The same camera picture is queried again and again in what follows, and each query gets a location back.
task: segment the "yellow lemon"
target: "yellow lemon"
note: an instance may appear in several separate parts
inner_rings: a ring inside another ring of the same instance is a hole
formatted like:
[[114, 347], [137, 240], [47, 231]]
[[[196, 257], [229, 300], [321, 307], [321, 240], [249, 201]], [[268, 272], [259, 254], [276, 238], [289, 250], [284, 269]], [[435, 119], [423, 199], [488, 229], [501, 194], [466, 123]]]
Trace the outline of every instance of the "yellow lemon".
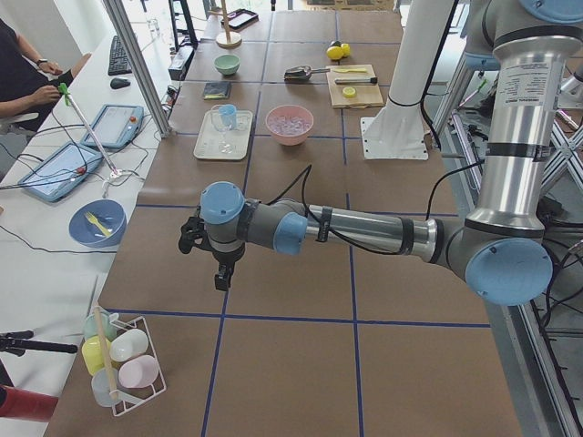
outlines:
[[338, 60], [340, 60], [340, 59], [343, 58], [344, 52], [343, 52], [343, 50], [340, 47], [338, 47], [338, 46], [332, 46], [332, 47], [328, 47], [328, 50], [326, 50], [326, 55], [332, 61], [338, 61]]
[[343, 50], [343, 57], [347, 57], [350, 55], [350, 45], [347, 43], [342, 43], [340, 48]]
[[344, 87], [343, 88], [343, 96], [348, 97], [348, 98], [356, 97], [356, 89], [353, 88], [352, 86]]

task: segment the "green bowl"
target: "green bowl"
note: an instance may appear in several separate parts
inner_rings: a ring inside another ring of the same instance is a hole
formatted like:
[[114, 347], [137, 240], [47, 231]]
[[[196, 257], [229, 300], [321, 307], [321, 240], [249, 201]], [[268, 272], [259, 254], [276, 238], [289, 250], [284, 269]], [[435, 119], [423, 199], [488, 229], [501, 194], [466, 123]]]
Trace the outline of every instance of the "green bowl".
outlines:
[[224, 76], [230, 76], [237, 73], [240, 60], [235, 55], [221, 55], [215, 59], [215, 68]]

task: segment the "brown table surface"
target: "brown table surface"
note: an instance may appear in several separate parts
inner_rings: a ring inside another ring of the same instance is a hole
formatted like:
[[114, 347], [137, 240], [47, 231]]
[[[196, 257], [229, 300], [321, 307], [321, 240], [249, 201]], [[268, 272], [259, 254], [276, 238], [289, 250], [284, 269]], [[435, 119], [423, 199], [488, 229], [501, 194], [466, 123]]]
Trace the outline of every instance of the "brown table surface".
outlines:
[[[215, 20], [206, 36], [216, 29]], [[360, 117], [378, 109], [332, 109], [325, 75], [282, 81], [288, 67], [327, 65], [325, 48], [338, 39], [353, 50], [342, 63], [373, 64], [386, 97], [398, 15], [265, 14], [241, 35], [230, 50], [241, 58], [230, 103], [256, 117], [247, 157], [192, 155], [212, 106], [202, 88], [221, 80], [212, 60], [227, 53], [211, 38], [196, 52], [170, 120], [178, 133], [159, 146], [100, 298], [126, 318], [146, 316], [168, 389], [114, 418], [93, 401], [78, 355], [46, 435], [520, 435], [483, 302], [448, 270], [312, 241], [297, 257], [248, 245], [223, 293], [209, 253], [179, 253], [180, 226], [216, 180], [266, 201], [313, 164], [308, 203], [423, 219], [445, 173], [435, 151], [427, 161], [364, 160]], [[301, 146], [268, 135], [265, 115], [282, 104], [315, 116]], [[447, 182], [433, 212], [455, 216]]]

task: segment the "person's hand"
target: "person's hand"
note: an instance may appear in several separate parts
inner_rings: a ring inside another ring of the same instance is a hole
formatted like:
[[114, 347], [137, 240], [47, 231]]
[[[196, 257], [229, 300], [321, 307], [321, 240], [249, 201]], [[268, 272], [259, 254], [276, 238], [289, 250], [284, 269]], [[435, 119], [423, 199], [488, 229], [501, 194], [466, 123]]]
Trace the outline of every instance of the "person's hand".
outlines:
[[43, 62], [38, 68], [49, 75], [59, 76], [63, 74], [63, 70], [56, 62]]
[[31, 97], [35, 105], [44, 105], [46, 103], [56, 102], [61, 97], [61, 93], [54, 86], [46, 85], [38, 88]]

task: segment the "red object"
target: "red object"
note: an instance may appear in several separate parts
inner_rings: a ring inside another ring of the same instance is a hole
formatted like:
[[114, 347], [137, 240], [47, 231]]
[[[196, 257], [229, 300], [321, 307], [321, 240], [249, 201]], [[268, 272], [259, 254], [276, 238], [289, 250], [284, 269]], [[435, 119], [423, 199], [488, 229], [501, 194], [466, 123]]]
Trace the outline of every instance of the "red object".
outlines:
[[57, 402], [55, 396], [0, 385], [0, 417], [48, 422]]

